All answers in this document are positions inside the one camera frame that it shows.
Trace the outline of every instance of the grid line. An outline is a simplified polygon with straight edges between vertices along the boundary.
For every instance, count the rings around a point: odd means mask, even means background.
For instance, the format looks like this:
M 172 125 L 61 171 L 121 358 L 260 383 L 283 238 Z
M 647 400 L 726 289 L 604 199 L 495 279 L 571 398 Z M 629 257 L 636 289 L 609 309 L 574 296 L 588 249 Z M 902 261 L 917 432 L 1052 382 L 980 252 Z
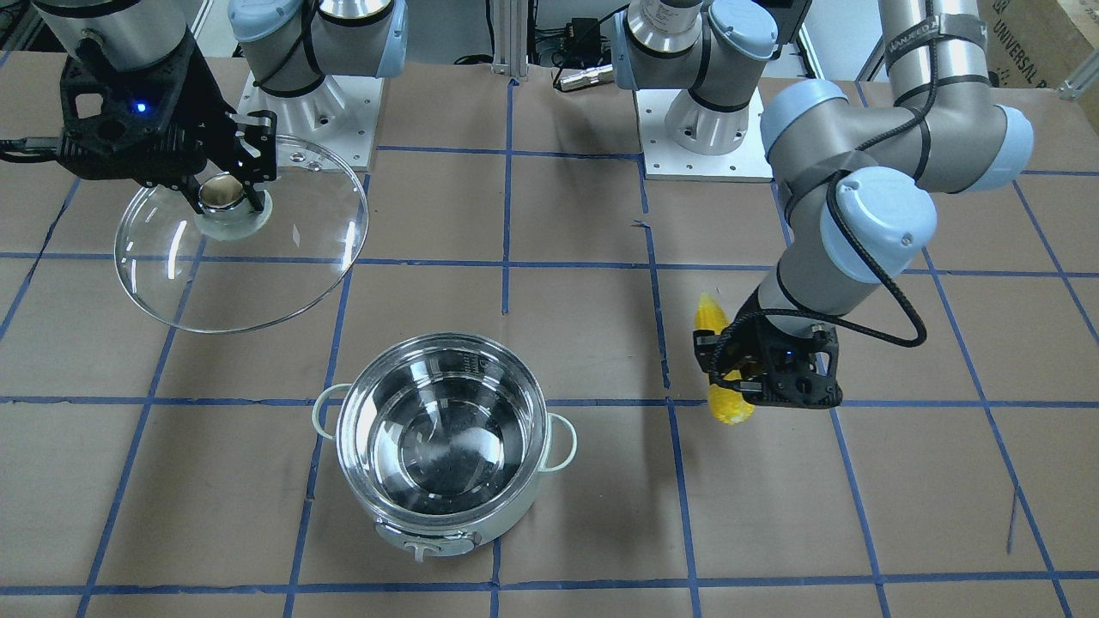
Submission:
M 1034 534 L 1034 541 L 1037 544 L 1039 552 L 1042 554 L 1042 561 L 1045 563 L 1046 572 L 1050 574 L 1050 580 L 1053 583 L 1054 592 L 1057 594 L 1057 600 L 1061 603 L 1061 608 L 1065 613 L 1065 618 L 1073 618 L 1073 610 L 1068 606 L 1068 599 L 1065 597 L 1065 591 L 1061 585 L 1061 581 L 1057 578 L 1056 570 L 1053 565 L 1053 560 L 1050 558 L 1050 551 L 1045 547 L 1045 541 L 1042 539 L 1042 532 L 1039 529 L 1037 520 L 1034 518 L 1034 514 L 1031 510 L 1030 501 L 1026 499 L 1026 494 L 1023 492 L 1022 485 L 1019 482 L 1019 475 L 1015 473 L 1015 466 L 1011 462 L 1011 455 L 1008 452 L 1007 443 L 1003 441 L 1003 435 L 1000 433 L 999 424 L 996 422 L 996 417 L 992 415 L 992 407 L 988 405 L 988 398 L 985 395 L 985 387 L 981 385 L 980 376 L 977 373 L 977 367 L 973 362 L 973 356 L 969 354 L 969 347 L 965 343 L 965 338 L 962 334 L 962 329 L 958 324 L 956 317 L 954 316 L 954 310 L 951 307 L 950 299 L 946 296 L 946 288 L 943 287 L 943 283 L 939 277 L 935 269 L 935 263 L 931 258 L 931 252 L 926 247 L 923 249 L 923 257 L 928 262 L 928 266 L 931 268 L 931 276 L 935 282 L 935 288 L 939 290 L 939 297 L 943 302 L 943 308 L 946 310 L 946 317 L 951 322 L 951 329 L 954 331 L 954 336 L 957 340 L 958 347 L 962 350 L 962 356 L 965 358 L 966 367 L 969 371 L 969 376 L 973 379 L 974 387 L 977 389 L 977 396 L 980 398 L 983 407 L 985 409 L 985 417 L 988 420 L 989 428 L 992 431 L 992 437 L 996 440 L 996 445 L 1000 450 L 1000 456 L 1003 459 L 1003 464 L 1007 466 L 1008 475 L 1011 477 L 1011 484 L 1014 487 L 1015 495 L 1018 496 L 1019 505 L 1023 509 L 1023 515 L 1026 517 L 1026 522 L 1031 528 L 1031 532 Z
M 70 397 L 51 395 L 0 395 L 0 404 L 27 404 L 48 406 L 54 404 L 73 404 L 78 406 L 153 406 L 200 407 L 200 406 L 271 406 L 271 407 L 308 407 L 315 399 L 247 399 L 237 398 L 188 398 L 188 397 Z M 337 405 L 342 399 L 330 399 Z M 546 399 L 546 406 L 552 408 L 658 408 L 665 405 L 665 399 Z M 677 407 L 706 406 L 706 399 L 673 399 Z M 1099 401 L 1074 400 L 1026 400 L 1026 399 L 844 399 L 845 408 L 1067 408 L 1099 409 Z
M 354 267 L 347 271 L 347 274 L 344 275 L 342 289 L 340 290 L 340 307 L 338 309 L 336 309 L 336 321 L 335 325 L 332 329 L 332 347 L 331 351 L 329 352 L 329 366 L 324 373 L 324 384 L 322 390 L 332 386 L 332 383 L 335 379 L 336 363 L 340 357 L 340 340 L 343 336 L 344 317 L 347 313 L 347 299 L 351 296 L 351 285 L 354 273 L 355 273 Z M 324 426 L 324 422 L 326 420 L 329 406 L 331 406 L 332 404 L 333 401 L 330 400 L 325 402 L 323 408 L 321 409 L 320 422 L 322 427 Z M 310 464 L 309 464 L 309 476 L 306 482 L 306 498 L 304 500 L 302 500 L 301 505 L 301 520 L 298 525 L 298 540 L 295 543 L 293 562 L 290 565 L 289 587 L 286 593 L 286 604 L 282 607 L 284 618 L 290 618 L 291 616 L 293 616 L 293 603 L 297 595 L 298 581 L 301 576 L 301 561 L 306 554 L 306 534 L 309 531 L 309 521 L 312 517 L 312 511 L 313 511 L 313 500 L 317 497 L 315 496 L 317 475 L 321 465 L 321 451 L 323 446 L 324 446 L 324 439 L 321 438 L 320 435 L 317 435 L 317 439 L 313 443 L 313 454 L 312 457 L 310 459 Z
M 882 574 L 885 584 L 937 584 L 964 582 L 1046 582 L 1052 577 L 1070 581 L 1099 581 L 1099 571 L 978 571 L 952 573 L 896 573 Z M 770 588 L 790 586 L 857 586 L 873 585 L 874 575 L 807 575 L 778 577 L 699 577 L 699 588 Z M 687 578 L 658 580 L 543 580 L 493 585 L 489 582 L 395 582 L 395 583 L 328 583 L 299 584 L 296 594 L 325 593 L 445 593 L 445 592 L 500 592 L 512 591 L 578 591 L 578 589 L 636 589 L 636 588 L 689 588 Z M 0 586 L 2 596 L 75 596 L 85 592 L 85 586 Z M 97 585 L 92 596 L 125 595 L 249 595 L 287 594 L 289 584 L 243 584 L 235 586 L 196 586 L 163 584 L 156 586 Z
M 202 251 L 206 249 L 206 238 L 199 242 L 197 254 L 201 255 Z M 176 314 L 174 322 L 178 322 L 184 314 L 184 310 L 187 307 L 187 299 L 191 294 L 191 285 L 195 283 L 195 273 L 198 271 L 200 260 L 196 260 L 191 263 L 190 276 L 187 280 L 187 285 L 184 286 L 184 291 L 179 296 L 179 304 L 176 306 Z M 168 354 L 171 352 L 171 344 L 176 339 L 177 329 L 175 327 L 168 327 L 168 333 L 164 338 L 164 345 L 160 347 L 160 356 L 157 358 L 156 368 L 153 372 L 153 379 L 148 385 L 148 397 L 152 398 L 156 395 L 156 389 L 160 386 L 160 377 L 164 374 L 164 367 L 168 363 Z M 141 415 L 137 417 L 137 424 L 134 428 L 133 437 L 130 440 L 130 449 L 126 451 L 125 463 L 122 465 L 122 473 L 119 476 L 119 484 L 114 490 L 114 498 L 111 500 L 111 508 L 107 514 L 107 521 L 103 523 L 103 532 L 99 538 L 99 545 L 96 548 L 96 555 L 91 561 L 91 569 L 88 571 L 88 581 L 85 584 L 85 589 L 80 595 L 80 604 L 77 606 L 76 618 L 84 618 L 88 611 L 88 604 L 91 603 L 91 593 L 96 586 L 96 582 L 99 580 L 99 572 L 103 566 L 103 559 L 107 556 L 107 548 L 111 542 L 111 536 L 114 532 L 114 523 L 118 521 L 119 510 L 122 508 L 122 499 L 125 497 L 126 485 L 130 483 L 130 475 L 133 472 L 134 463 L 137 460 L 137 448 L 141 445 L 141 439 L 145 433 L 145 426 L 148 422 L 149 412 L 153 410 L 153 404 L 145 404 L 142 407 Z
M 1099 333 L 1096 333 L 1096 327 L 1091 323 L 1091 319 L 1088 317 L 1087 310 L 1084 309 L 1084 304 L 1080 302 L 1080 297 L 1076 295 L 1076 289 L 1073 288 L 1072 282 L 1064 276 L 1065 269 L 1061 266 L 1061 260 L 1057 260 L 1057 255 L 1053 252 L 1053 245 L 1050 244 L 1050 240 L 1045 235 L 1045 231 L 1042 230 L 1042 225 L 1037 222 L 1037 217 L 1034 216 L 1034 210 L 1030 207 L 1030 201 L 1023 194 L 1022 187 L 1019 186 L 1018 180 L 1012 180 L 1011 185 L 1015 188 L 1015 194 L 1019 196 L 1019 201 L 1022 202 L 1023 208 L 1026 210 L 1026 216 L 1030 217 L 1031 224 L 1034 225 L 1034 231 L 1037 232 L 1037 236 L 1042 239 L 1042 245 L 1045 247 L 1046 253 L 1050 254 L 1050 260 L 1053 261 L 1054 268 L 1061 275 L 1062 283 L 1068 288 L 1068 295 L 1073 297 L 1073 302 L 1076 304 L 1076 309 L 1080 312 L 1080 317 L 1084 318 L 1084 323 L 1087 324 L 1088 331 L 1091 332 L 1091 339 L 1099 343 Z
M 507 316 L 510 310 L 511 300 L 511 188 L 512 188 L 512 163 L 514 151 L 512 140 L 514 126 L 515 96 L 514 89 L 519 81 L 514 78 L 508 80 L 508 115 L 504 119 L 504 156 L 503 156 L 503 264 L 501 268 L 502 288 L 500 293 L 500 314 Z
M 33 252 L 0 252 L 0 260 L 113 260 L 109 253 L 74 253 L 74 252 L 46 252 L 41 256 Z M 165 260 L 167 256 L 138 256 L 146 260 Z M 177 262 L 190 262 L 192 256 L 177 256 Z M 287 257 L 287 256 L 245 256 L 245 255 L 203 255 L 202 262 L 218 263 L 243 263 L 243 264 L 338 264 L 336 257 Z M 540 261 L 504 261 L 504 260 L 436 260 L 436 258 L 412 258 L 412 257 L 359 257 L 355 264 L 381 265 L 381 266 L 456 266 L 456 267 L 485 267 L 485 268 L 607 268 L 607 269 L 637 269 L 643 271 L 651 266 L 641 262 L 540 262 Z M 736 271 L 736 272 L 761 272 L 770 271 L 773 266 L 764 264 L 691 264 L 691 263 L 666 263 L 658 262 L 655 265 L 657 271 Z M 906 275 L 931 275 L 928 268 L 906 268 Z M 948 268 L 937 272 L 939 275 L 956 277 L 1039 277 L 1039 278 L 1069 278 L 1069 279 L 1097 279 L 1099 273 L 1080 271 L 978 271 Z
M 62 220 L 62 216 L 68 210 L 69 205 L 73 202 L 73 196 L 76 195 L 76 190 L 79 187 L 80 179 L 77 178 L 73 180 L 73 186 L 69 187 L 68 195 L 66 195 L 65 200 L 62 201 L 62 208 L 57 211 L 57 217 L 54 217 L 54 221 L 46 230 L 46 238 L 42 241 L 42 247 L 38 250 L 37 255 L 34 256 L 31 269 L 26 272 L 26 276 L 23 277 L 23 283 L 19 286 L 19 291 L 15 293 L 15 298 L 12 299 L 11 305 L 8 307 L 8 313 L 4 314 L 3 322 L 0 322 L 0 341 L 3 341 L 4 335 L 8 334 L 8 328 L 11 327 L 12 320 L 15 319 L 15 312 L 19 311 L 19 306 L 23 304 L 23 297 L 26 296 L 26 290 L 31 289 L 31 280 L 34 279 L 34 273 L 37 272 L 38 264 L 42 263 L 42 255 L 46 252 L 46 247 L 49 246 L 49 241 L 54 238 L 54 230 L 57 229 L 58 221 Z
M 642 214 L 648 213 L 648 191 L 645 189 L 645 162 L 637 158 L 637 181 L 641 190 Z M 684 553 L 687 562 L 687 587 L 690 591 L 691 615 L 702 618 L 702 598 L 698 588 L 698 571 L 695 563 L 695 537 L 691 531 L 690 505 L 687 499 L 687 476 L 684 472 L 682 445 L 679 440 L 679 419 L 671 399 L 671 372 L 668 367 L 667 336 L 664 330 L 664 304 L 660 299 L 660 279 L 656 268 L 656 239 L 648 223 L 640 222 L 645 233 L 645 251 L 648 254 L 648 277 L 653 288 L 653 314 L 656 324 L 656 345 L 660 354 L 660 377 L 664 382 L 665 405 L 668 410 L 668 432 L 671 438 L 671 457 L 676 470 L 676 488 L 679 495 L 679 519 L 682 526 Z

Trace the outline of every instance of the white mounting plate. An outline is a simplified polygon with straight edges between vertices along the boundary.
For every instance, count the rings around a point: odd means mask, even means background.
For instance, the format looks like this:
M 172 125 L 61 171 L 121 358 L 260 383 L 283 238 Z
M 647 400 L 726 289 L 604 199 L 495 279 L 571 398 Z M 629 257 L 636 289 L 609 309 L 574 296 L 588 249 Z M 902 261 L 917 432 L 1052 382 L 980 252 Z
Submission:
M 252 86 L 255 77 L 249 73 L 244 93 L 236 109 L 246 114 L 255 111 L 258 88 Z M 378 114 L 381 111 L 381 87 L 384 79 L 376 77 L 330 76 L 335 79 L 347 97 L 349 113 L 338 122 L 330 122 L 303 135 L 295 135 L 307 142 L 320 144 L 340 155 L 340 158 L 356 172 L 369 172 L 374 156 Z
M 774 177 L 759 137 L 763 99 L 752 93 L 750 123 L 741 147 L 726 155 L 700 155 L 680 146 L 664 128 L 664 117 L 679 90 L 639 90 L 637 130 L 645 153 L 645 177 L 653 180 L 769 183 Z

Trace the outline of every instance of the cardboard box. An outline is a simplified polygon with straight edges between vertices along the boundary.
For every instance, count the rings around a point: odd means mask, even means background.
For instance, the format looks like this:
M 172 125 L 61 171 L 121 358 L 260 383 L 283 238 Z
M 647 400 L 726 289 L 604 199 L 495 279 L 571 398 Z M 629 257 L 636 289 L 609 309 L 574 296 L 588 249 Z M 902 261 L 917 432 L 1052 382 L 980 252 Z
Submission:
M 988 70 L 1006 88 L 1057 88 L 1099 48 L 1099 0 L 978 0 Z M 1099 85 L 1077 99 L 1099 132 Z

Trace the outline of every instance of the metal frame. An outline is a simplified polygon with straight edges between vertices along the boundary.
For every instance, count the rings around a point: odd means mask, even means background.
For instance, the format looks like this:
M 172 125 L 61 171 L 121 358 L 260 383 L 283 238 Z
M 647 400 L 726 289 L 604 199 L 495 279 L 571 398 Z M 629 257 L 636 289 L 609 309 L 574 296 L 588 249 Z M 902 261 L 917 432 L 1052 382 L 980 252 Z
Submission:
M 1099 80 L 1099 49 L 1091 52 L 1091 55 L 1065 78 L 1065 81 L 1057 87 L 1057 92 L 1061 92 L 1062 99 L 1075 101 L 1097 80 Z
M 492 73 L 526 80 L 526 0 L 492 0 Z

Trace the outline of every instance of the glass lid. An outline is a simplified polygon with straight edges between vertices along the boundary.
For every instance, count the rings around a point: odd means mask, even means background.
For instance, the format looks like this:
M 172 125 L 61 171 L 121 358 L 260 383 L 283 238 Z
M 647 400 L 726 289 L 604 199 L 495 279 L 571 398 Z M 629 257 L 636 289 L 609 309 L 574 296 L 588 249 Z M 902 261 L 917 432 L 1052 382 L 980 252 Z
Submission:
M 277 139 L 278 177 L 243 187 L 210 166 L 198 176 L 202 214 L 178 191 L 142 189 L 114 242 L 119 279 L 148 314 L 184 330 L 244 332 L 320 302 L 366 241 L 366 194 L 328 148 Z

